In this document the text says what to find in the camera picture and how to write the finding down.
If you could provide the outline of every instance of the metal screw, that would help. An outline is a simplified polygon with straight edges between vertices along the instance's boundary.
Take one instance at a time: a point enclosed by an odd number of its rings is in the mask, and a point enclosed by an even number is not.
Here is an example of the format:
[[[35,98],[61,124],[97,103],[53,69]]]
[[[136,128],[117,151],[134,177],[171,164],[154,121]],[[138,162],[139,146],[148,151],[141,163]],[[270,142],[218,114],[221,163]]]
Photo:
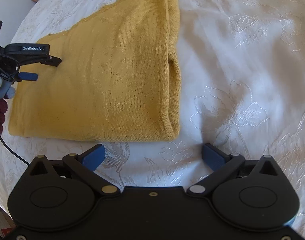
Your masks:
[[[157,192],[150,192],[149,195],[151,197],[157,197],[158,196],[158,193]]]
[[[27,240],[24,236],[17,236],[16,240]]]
[[[206,188],[204,186],[201,186],[201,185],[193,185],[189,189],[192,193],[197,193],[197,194],[201,194],[201,193],[204,193],[206,191]]]
[[[101,188],[101,190],[102,190],[103,193],[112,194],[112,193],[117,192],[118,188],[116,186],[113,186],[113,185],[107,185],[107,186],[103,186]]]

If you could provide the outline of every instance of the folded sweater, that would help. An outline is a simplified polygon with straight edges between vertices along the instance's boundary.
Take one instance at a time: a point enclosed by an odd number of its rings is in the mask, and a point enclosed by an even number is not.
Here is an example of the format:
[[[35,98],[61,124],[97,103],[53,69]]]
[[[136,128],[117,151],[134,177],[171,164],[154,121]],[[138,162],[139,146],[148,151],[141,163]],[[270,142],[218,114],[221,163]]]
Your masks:
[[[83,141],[160,141],[179,134],[178,0],[118,0],[50,34],[58,67],[31,64],[9,133]]]

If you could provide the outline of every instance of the white bedspread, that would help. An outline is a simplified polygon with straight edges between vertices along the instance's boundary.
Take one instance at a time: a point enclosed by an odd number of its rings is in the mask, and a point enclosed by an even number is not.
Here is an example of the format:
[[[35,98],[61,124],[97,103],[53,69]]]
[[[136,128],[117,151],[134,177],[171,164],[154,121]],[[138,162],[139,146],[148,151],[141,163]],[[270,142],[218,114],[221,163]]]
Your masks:
[[[114,1],[40,0],[12,42],[67,30]],[[107,156],[96,172],[121,188],[187,187],[211,172],[200,158],[202,142],[246,158],[271,154],[300,196],[294,228],[305,237],[305,0],[179,5],[180,135],[173,142],[103,143]],[[13,137],[6,125],[3,137],[29,162],[39,154],[61,159],[95,144]],[[0,143],[2,207],[25,168]]]

